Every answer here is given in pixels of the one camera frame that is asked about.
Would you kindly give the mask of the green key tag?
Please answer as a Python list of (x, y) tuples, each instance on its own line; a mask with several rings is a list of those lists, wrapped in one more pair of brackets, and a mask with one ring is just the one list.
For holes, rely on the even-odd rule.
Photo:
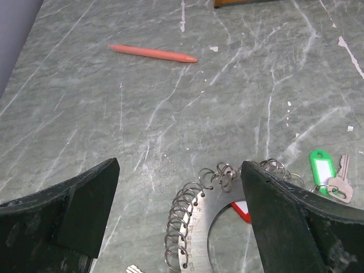
[(313, 150), (309, 155), (313, 179), (316, 186), (319, 186), (319, 192), (329, 196), (327, 187), (328, 180), (336, 176), (336, 169), (332, 157), (324, 150)]

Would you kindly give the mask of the silver key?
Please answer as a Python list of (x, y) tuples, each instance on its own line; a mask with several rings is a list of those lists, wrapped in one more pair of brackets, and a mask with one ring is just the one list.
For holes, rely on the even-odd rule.
[(353, 197), (353, 188), (348, 181), (349, 155), (342, 155), (340, 159), (340, 168), (336, 177), (328, 180), (328, 193), (330, 196), (346, 204), (350, 203)]

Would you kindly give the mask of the metal key ring disc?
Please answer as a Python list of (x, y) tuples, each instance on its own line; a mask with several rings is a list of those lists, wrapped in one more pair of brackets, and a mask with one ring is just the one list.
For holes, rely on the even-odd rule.
[(242, 167), (219, 162), (203, 168), (172, 200), (164, 237), (164, 261), (172, 272), (212, 272), (208, 253), (210, 228), (232, 202), (246, 201)]

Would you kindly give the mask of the red key tag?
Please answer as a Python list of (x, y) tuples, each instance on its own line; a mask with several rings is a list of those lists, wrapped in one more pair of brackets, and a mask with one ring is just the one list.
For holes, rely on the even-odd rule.
[(232, 202), (231, 206), (245, 222), (247, 222), (248, 224), (251, 223), (251, 217), (248, 211), (246, 201)]

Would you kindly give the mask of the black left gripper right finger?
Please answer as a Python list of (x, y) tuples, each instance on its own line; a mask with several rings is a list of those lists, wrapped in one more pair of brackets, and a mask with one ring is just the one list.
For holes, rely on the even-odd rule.
[(241, 179), (265, 272), (363, 272), (363, 211), (242, 163)]

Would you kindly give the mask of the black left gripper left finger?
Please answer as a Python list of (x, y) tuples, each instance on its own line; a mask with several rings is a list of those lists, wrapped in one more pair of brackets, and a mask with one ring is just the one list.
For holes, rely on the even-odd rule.
[(98, 258), (120, 167), (108, 159), (1, 204), (1, 272), (89, 272)]

